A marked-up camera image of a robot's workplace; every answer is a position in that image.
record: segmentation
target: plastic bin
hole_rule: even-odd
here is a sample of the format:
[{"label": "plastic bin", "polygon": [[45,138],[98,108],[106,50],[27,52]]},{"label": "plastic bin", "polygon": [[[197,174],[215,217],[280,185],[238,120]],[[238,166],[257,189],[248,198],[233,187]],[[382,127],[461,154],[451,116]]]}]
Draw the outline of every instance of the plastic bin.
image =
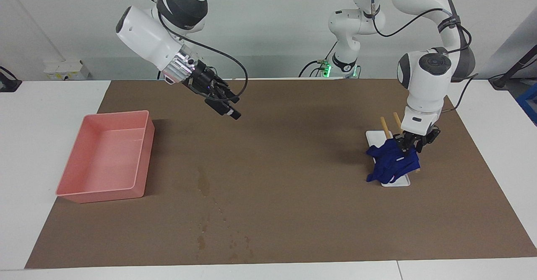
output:
[{"label": "plastic bin", "polygon": [[154,134],[148,111],[84,117],[56,195],[76,203],[142,197]]}]

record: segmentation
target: table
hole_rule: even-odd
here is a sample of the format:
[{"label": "table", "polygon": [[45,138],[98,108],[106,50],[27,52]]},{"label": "table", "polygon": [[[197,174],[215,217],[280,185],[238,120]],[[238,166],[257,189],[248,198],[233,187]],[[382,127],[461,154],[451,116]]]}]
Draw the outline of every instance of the table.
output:
[{"label": "table", "polygon": [[[21,270],[55,200],[82,117],[97,111],[109,81],[25,82],[0,94],[0,278],[145,279],[533,279],[537,258],[311,264]],[[461,84],[452,84],[456,102]],[[537,128],[506,91],[468,88],[459,115],[532,242],[537,241]]]}]

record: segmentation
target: stain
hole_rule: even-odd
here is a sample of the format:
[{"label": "stain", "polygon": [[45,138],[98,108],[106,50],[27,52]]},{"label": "stain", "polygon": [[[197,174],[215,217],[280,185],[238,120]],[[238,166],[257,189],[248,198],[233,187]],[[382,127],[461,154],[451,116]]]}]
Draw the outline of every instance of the stain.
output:
[{"label": "stain", "polygon": [[237,255],[237,253],[233,253],[233,255],[231,255],[231,256],[229,257],[229,259],[232,261],[232,263],[235,263],[235,260],[238,259],[238,255]]},{"label": "stain", "polygon": [[207,197],[209,196],[209,179],[207,178],[203,168],[198,167],[198,172],[198,190],[200,190],[203,197]]},{"label": "stain", "polygon": [[203,236],[198,237],[198,248],[200,249],[200,251],[205,249],[205,239],[203,238]]}]

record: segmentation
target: wooden handle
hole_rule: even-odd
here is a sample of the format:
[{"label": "wooden handle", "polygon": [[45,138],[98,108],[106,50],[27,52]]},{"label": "wooden handle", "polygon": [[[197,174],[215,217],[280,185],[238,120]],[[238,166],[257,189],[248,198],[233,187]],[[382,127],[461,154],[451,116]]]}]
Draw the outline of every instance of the wooden handle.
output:
[{"label": "wooden handle", "polygon": [[403,133],[403,130],[401,129],[401,119],[399,118],[399,114],[397,114],[397,112],[394,112],[394,118],[395,122],[397,123],[397,127],[399,127],[399,133]]},{"label": "wooden handle", "polygon": [[382,129],[384,130],[386,139],[391,139],[390,131],[388,130],[388,125],[386,124],[386,119],[384,117],[380,117],[380,123],[382,124]]}]

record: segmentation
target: blue cloth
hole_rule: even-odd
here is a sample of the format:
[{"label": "blue cloth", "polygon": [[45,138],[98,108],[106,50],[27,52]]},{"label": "blue cloth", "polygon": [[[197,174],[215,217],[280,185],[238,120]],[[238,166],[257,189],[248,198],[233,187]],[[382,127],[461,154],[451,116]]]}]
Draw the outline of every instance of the blue cloth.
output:
[{"label": "blue cloth", "polygon": [[371,146],[366,153],[375,159],[375,168],[368,175],[368,182],[376,180],[383,184],[394,183],[399,177],[420,169],[416,149],[410,148],[405,155],[395,139],[386,140],[380,148]]}]

